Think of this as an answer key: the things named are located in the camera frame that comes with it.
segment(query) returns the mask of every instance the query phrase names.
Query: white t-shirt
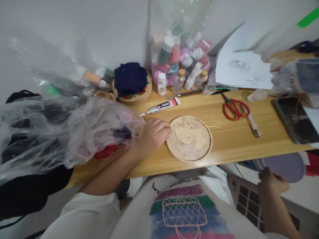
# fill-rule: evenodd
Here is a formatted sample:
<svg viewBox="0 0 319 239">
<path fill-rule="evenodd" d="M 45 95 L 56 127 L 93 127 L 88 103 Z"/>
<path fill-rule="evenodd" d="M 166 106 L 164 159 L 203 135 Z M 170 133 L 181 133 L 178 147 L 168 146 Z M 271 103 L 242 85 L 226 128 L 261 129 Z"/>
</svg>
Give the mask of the white t-shirt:
<svg viewBox="0 0 319 239">
<path fill-rule="evenodd" d="M 149 177 L 122 211 L 115 193 L 77 193 L 41 238 L 285 238 L 261 233 L 235 209 L 226 174 L 207 169 Z"/>
</svg>

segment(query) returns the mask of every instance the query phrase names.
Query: white sleeve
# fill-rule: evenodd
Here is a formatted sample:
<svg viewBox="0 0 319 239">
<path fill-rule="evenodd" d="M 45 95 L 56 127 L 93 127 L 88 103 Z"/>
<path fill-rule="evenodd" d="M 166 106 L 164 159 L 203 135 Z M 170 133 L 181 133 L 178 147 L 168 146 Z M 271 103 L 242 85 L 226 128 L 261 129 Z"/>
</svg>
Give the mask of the white sleeve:
<svg viewBox="0 0 319 239">
<path fill-rule="evenodd" d="M 77 193 L 41 238 L 100 238 L 101 235 L 109 238 L 119 215 L 116 193 L 106 196 Z"/>
<path fill-rule="evenodd" d="M 266 237 L 268 237 L 269 239 L 289 239 L 281 234 L 278 233 L 273 233 L 273 232 L 267 232 L 265 233 Z"/>
</svg>

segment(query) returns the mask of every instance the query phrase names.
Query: wood carving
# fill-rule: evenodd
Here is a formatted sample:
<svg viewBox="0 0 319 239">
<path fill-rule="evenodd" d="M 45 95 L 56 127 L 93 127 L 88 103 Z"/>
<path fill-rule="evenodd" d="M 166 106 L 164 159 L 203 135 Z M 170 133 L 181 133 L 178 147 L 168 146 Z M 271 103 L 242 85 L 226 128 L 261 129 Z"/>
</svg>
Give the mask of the wood carving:
<svg viewBox="0 0 319 239">
<path fill-rule="evenodd" d="M 213 140 L 205 124 L 192 116 L 178 117 L 171 122 L 173 133 L 166 140 L 171 153 L 182 161 L 204 158 L 212 148 Z"/>
</svg>

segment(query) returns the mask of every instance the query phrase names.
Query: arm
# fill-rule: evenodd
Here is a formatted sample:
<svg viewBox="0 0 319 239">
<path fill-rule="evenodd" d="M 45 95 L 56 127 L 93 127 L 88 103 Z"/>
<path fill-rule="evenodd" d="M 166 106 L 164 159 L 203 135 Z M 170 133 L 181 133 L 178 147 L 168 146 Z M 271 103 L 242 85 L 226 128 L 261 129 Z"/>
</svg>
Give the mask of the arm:
<svg viewBox="0 0 319 239">
<path fill-rule="evenodd" d="M 258 194 L 265 232 L 281 234 L 289 239 L 300 239 L 280 193 L 289 190 L 288 182 L 280 175 L 265 168 L 260 174 Z"/>
<path fill-rule="evenodd" d="M 138 142 L 98 172 L 79 192 L 99 196 L 111 194 L 134 166 L 159 148 L 171 133 L 172 129 L 168 122 L 162 119 L 150 120 Z"/>
</svg>

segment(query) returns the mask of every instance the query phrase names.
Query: small plastic cup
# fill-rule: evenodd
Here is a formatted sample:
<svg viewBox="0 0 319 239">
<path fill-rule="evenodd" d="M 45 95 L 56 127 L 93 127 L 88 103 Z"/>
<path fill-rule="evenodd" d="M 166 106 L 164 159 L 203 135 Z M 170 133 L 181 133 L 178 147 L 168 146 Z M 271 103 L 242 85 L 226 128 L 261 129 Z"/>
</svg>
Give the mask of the small plastic cup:
<svg viewBox="0 0 319 239">
<path fill-rule="evenodd" d="M 264 100 L 268 96 L 267 92 L 261 89 L 255 90 L 253 93 L 251 93 L 249 96 L 247 96 L 247 99 L 249 101 L 258 101 L 258 100 Z"/>
<path fill-rule="evenodd" d="M 205 86 L 205 89 L 203 90 L 203 95 L 211 95 L 215 92 L 216 92 L 215 85 L 207 85 L 207 86 Z"/>
</svg>

